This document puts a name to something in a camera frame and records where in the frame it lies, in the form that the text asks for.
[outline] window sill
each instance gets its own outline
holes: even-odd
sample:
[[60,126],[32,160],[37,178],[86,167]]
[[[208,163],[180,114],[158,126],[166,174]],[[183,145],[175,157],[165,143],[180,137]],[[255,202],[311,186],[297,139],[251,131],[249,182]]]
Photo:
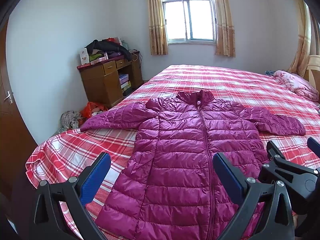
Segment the window sill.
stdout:
[[216,45],[217,43],[215,43],[215,42],[209,42],[209,41],[203,41],[203,42],[192,42],[192,41],[190,41],[190,42],[184,42],[184,41],[182,41],[182,42],[168,42],[168,45],[171,45],[171,44],[194,44],[194,45],[196,45],[196,44],[201,44],[201,45]]

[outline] jacket collar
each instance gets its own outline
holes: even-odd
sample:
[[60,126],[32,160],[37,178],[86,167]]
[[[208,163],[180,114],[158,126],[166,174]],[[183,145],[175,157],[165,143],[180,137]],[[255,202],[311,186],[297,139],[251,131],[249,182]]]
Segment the jacket collar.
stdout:
[[193,93],[186,93],[186,92],[179,92],[177,98],[181,101],[197,106],[198,101],[200,101],[200,105],[206,105],[207,103],[214,100],[214,96],[210,91],[200,90],[199,92]]

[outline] pink blanket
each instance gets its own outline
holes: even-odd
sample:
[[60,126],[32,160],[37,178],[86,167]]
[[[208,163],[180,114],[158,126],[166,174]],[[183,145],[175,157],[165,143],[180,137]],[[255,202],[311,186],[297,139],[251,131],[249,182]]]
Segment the pink blanket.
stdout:
[[318,102],[319,92],[311,84],[296,74],[278,70],[273,74],[278,80],[283,82],[291,92],[296,93],[308,100]]

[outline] desk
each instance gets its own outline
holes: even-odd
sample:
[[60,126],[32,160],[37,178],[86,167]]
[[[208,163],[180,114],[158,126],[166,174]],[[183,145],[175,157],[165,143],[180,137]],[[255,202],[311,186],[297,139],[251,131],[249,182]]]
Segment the desk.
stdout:
[[124,98],[119,74],[129,75],[134,90],[143,84],[139,52],[132,54],[132,61],[121,56],[78,69],[88,100],[104,104],[108,108],[112,108]]

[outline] red and white plaid blanket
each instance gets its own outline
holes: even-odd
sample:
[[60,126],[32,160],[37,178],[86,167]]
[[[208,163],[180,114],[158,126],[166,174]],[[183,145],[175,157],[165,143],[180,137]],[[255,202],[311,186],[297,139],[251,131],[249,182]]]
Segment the red and white plaid blanket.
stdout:
[[[320,166],[320,159],[307,148],[308,137],[320,141],[320,115],[316,104],[290,92],[284,84],[256,73],[219,67],[174,65],[153,77],[115,107],[130,102],[146,102],[150,98],[175,97],[178,91],[210,90],[216,98],[239,102],[245,106],[263,106],[273,114],[295,117],[305,126],[305,136],[274,136],[260,133],[266,146],[276,143],[287,160],[312,168]],[[132,154],[135,131],[126,130],[71,130],[56,135],[39,145],[26,163],[27,176],[37,187],[42,179],[50,183],[64,182],[78,176],[93,163],[101,152],[111,156],[111,169],[100,186],[94,200],[86,205],[95,220],[119,173],[126,167]],[[65,219],[78,235],[65,203],[61,203]],[[123,237],[102,230],[109,240]]]

